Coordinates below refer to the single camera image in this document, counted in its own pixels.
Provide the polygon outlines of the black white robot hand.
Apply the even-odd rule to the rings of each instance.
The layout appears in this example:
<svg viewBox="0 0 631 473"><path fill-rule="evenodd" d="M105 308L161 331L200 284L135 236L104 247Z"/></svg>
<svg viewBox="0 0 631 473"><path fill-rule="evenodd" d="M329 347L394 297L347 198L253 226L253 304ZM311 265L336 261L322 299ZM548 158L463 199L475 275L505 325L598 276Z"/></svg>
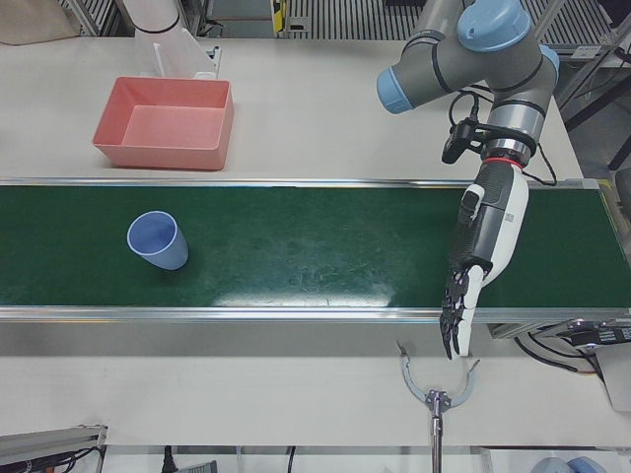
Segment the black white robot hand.
<svg viewBox="0 0 631 473"><path fill-rule="evenodd" d="M508 266L528 202L522 169L507 158L482 162L461 197L448 258L440 330L448 358L467 356L481 290Z"/></svg>

